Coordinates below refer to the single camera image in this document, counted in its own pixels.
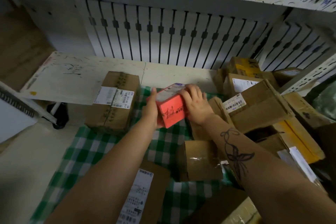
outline hand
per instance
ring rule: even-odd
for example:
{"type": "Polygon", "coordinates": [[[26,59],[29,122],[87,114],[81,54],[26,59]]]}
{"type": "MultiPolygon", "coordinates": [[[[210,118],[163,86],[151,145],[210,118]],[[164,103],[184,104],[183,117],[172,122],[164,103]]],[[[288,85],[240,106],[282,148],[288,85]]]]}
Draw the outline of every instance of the hand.
{"type": "Polygon", "coordinates": [[[183,89],[180,94],[188,108],[188,119],[198,125],[204,124],[209,116],[214,115],[211,106],[208,103],[206,94],[203,93],[195,84],[187,84],[187,90],[183,89]]]}
{"type": "Polygon", "coordinates": [[[158,118],[158,108],[156,105],[156,88],[152,88],[152,92],[150,93],[150,97],[146,106],[142,108],[142,117],[141,119],[145,119],[148,122],[153,122],[155,128],[160,128],[157,125],[157,118],[158,118]]]}

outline tile floor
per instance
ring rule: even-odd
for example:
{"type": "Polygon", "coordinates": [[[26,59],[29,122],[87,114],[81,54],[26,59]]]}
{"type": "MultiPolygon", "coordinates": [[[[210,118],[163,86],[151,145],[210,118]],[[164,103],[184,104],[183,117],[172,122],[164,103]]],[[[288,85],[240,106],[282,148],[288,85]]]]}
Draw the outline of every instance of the tile floor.
{"type": "Polygon", "coordinates": [[[69,122],[56,130],[45,119],[21,132],[0,154],[0,223],[27,223],[84,123],[89,106],[69,104],[69,122]]]}

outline red box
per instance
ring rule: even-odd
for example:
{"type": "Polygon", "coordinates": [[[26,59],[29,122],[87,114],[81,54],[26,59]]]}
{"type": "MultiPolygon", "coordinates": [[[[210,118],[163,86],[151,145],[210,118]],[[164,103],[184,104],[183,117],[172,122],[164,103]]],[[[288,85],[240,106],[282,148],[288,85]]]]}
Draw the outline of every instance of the red box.
{"type": "Polygon", "coordinates": [[[175,83],[157,93],[156,105],[158,110],[157,123],[169,128],[186,117],[186,105],[178,91],[184,84],[175,83]]]}

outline green and white checkered fabric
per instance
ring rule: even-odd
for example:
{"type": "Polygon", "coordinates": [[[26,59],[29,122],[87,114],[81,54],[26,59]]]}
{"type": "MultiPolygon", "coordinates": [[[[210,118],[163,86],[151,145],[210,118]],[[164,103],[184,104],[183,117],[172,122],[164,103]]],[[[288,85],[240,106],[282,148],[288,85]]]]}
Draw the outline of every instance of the green and white checkered fabric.
{"type": "MultiPolygon", "coordinates": [[[[150,87],[141,87],[132,124],[140,119],[141,109],[146,105],[146,98],[150,95],[150,91],[150,87]]],[[[43,223],[73,185],[121,138],[109,134],[98,134],[86,126],[80,127],[71,146],[65,151],[60,167],[49,182],[30,222],[43,223]]],[[[172,176],[166,189],[158,223],[182,222],[195,209],[199,208],[206,198],[218,191],[222,184],[232,185],[232,174],[229,172],[225,173],[222,181],[175,182],[173,177],[177,175],[177,170],[174,164],[174,155],[178,145],[181,145],[185,140],[192,140],[191,131],[185,120],[181,120],[168,129],[156,130],[145,154],[145,159],[169,169],[172,176]]]]}

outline white shipping label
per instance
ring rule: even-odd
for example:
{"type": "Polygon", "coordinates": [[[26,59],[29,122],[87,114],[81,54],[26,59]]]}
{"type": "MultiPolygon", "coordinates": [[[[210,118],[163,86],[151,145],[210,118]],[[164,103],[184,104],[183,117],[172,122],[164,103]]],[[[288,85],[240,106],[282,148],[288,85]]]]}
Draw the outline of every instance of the white shipping label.
{"type": "Polygon", "coordinates": [[[239,93],[223,103],[224,109],[230,113],[246,105],[243,96],[239,93]]]}
{"type": "Polygon", "coordinates": [[[247,90],[248,88],[258,83],[256,81],[242,80],[242,79],[237,79],[237,78],[233,78],[232,82],[233,82],[235,92],[239,92],[239,93],[243,92],[244,90],[247,90]]]}
{"type": "Polygon", "coordinates": [[[126,202],[121,209],[118,224],[138,224],[140,222],[153,176],[152,172],[138,170],[126,202]]]}
{"type": "Polygon", "coordinates": [[[95,104],[110,105],[113,101],[114,95],[117,92],[117,88],[101,86],[93,102],[95,104]]]}
{"type": "Polygon", "coordinates": [[[317,179],[317,176],[314,173],[314,171],[310,168],[304,157],[301,155],[300,151],[294,146],[289,148],[289,153],[295,159],[296,163],[299,164],[299,166],[304,171],[308,179],[311,182],[314,182],[317,179]]]}
{"type": "Polygon", "coordinates": [[[299,70],[288,70],[288,71],[282,71],[280,73],[283,73],[285,75],[295,76],[295,75],[301,73],[301,71],[299,71],[299,70]]]}
{"type": "Polygon", "coordinates": [[[156,95],[156,100],[159,101],[159,102],[163,102],[163,101],[167,100],[168,98],[172,97],[173,95],[175,95],[177,92],[182,90],[184,87],[185,87],[185,85],[181,84],[181,83],[175,83],[173,85],[170,85],[169,87],[160,91],[156,95]]]}
{"type": "Polygon", "coordinates": [[[134,91],[117,89],[112,107],[129,109],[131,108],[134,91]]]}

